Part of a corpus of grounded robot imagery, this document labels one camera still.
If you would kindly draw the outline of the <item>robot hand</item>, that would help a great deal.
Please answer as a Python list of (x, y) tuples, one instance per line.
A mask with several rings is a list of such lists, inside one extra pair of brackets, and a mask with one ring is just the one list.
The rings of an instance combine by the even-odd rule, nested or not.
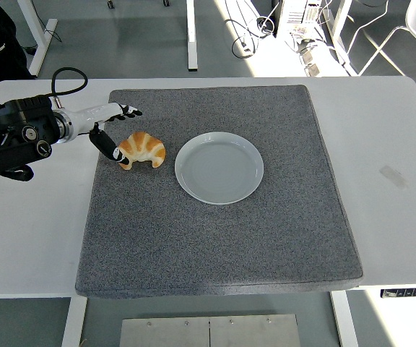
[(87, 134), (91, 143), (106, 158), (125, 165), (130, 163), (115, 142), (100, 129), (100, 125), (116, 119), (125, 120), (126, 117), (141, 116), (141, 111), (132, 106), (113, 102), (78, 112), (57, 110), (57, 113), (64, 123), (64, 135), (58, 143), (70, 142), (81, 134)]

